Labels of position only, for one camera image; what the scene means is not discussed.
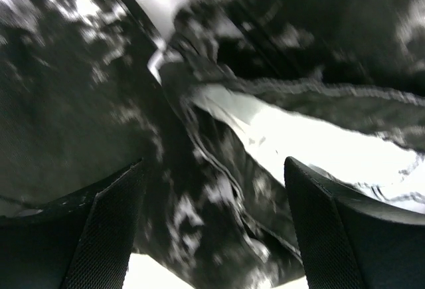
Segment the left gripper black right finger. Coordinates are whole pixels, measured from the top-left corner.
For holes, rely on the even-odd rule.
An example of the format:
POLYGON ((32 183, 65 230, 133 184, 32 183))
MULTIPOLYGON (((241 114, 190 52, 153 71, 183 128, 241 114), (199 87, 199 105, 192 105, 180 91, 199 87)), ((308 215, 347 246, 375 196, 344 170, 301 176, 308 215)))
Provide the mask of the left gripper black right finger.
POLYGON ((424 215, 289 157, 284 179, 310 288, 424 289, 424 215))

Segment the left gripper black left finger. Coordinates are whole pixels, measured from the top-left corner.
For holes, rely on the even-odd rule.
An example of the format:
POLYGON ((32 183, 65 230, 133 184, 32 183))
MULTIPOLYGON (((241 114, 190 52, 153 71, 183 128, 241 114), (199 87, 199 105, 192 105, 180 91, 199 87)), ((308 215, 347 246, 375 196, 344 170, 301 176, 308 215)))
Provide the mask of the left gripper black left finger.
POLYGON ((121 288, 143 164, 14 217, 1 217, 2 288, 121 288))

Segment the black white splattered trousers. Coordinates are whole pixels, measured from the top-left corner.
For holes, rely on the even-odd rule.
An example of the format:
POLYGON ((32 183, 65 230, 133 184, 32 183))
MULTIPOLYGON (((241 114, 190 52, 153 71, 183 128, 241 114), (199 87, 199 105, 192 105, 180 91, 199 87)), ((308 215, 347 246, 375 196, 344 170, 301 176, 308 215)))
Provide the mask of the black white splattered trousers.
POLYGON ((130 256, 275 288, 307 281, 289 157, 424 215, 424 0, 184 0, 166 39, 146 9, 1 0, 1 217, 140 161, 130 256))

